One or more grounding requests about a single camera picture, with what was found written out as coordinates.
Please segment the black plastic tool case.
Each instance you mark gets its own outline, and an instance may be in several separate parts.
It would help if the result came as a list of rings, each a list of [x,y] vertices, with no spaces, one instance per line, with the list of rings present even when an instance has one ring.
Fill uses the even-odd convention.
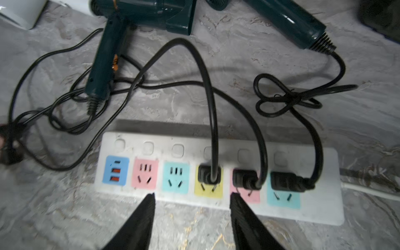
[[[400,1],[365,0],[360,1],[359,21],[386,39],[400,43]]]

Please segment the white multicolour power strip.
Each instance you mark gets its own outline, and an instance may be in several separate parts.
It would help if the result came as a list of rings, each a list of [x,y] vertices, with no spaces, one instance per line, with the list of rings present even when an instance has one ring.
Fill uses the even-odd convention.
[[[219,140],[219,170],[215,184],[200,181],[211,164],[211,140],[175,135],[107,132],[102,137],[94,188],[98,192],[227,210],[230,195],[240,194],[260,216],[339,226],[344,223],[339,158],[324,149],[324,169],[316,187],[295,193],[275,191],[269,181],[261,190],[237,188],[236,169],[258,175],[255,141]]]

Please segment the white dryer at back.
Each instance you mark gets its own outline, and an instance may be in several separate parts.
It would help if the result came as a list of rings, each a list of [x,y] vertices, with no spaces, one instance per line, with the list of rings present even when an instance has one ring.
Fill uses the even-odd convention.
[[[32,29],[41,15],[47,0],[1,0],[1,20],[23,30]],[[83,14],[94,16],[91,1],[52,0]]]

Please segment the green dryer back right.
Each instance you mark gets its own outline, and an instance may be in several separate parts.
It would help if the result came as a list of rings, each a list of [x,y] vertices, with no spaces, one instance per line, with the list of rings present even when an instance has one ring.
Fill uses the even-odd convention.
[[[326,34],[326,26],[291,0],[245,0],[287,39],[303,50],[331,55],[336,46]]]

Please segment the green dryer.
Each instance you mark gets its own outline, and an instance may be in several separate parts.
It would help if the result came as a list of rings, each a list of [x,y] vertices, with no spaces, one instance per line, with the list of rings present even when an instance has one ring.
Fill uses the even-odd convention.
[[[291,0],[245,0],[287,39],[303,50],[331,55],[336,46],[326,34],[326,26]]]
[[[194,0],[97,0],[92,12],[106,18],[98,50],[84,92],[88,97],[88,115],[94,116],[110,97],[122,54],[130,47],[138,27],[190,35],[196,1]]]

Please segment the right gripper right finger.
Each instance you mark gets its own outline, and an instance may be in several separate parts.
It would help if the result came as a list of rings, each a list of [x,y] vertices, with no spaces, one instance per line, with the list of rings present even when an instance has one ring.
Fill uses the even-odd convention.
[[[283,250],[240,194],[231,193],[230,210],[237,250]]]

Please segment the green dryer back left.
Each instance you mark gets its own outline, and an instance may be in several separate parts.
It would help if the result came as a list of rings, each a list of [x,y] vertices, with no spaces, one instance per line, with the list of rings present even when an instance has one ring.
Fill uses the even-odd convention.
[[[110,97],[122,54],[130,47],[138,27],[190,35],[196,1],[194,0],[97,0],[92,12],[106,18],[98,50],[84,92],[88,97],[88,115],[94,116]]]

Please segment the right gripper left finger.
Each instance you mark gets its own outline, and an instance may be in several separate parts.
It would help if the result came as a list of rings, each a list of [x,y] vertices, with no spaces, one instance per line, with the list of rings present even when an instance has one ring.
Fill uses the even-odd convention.
[[[147,194],[103,249],[148,250],[153,230],[155,207],[155,194]]]

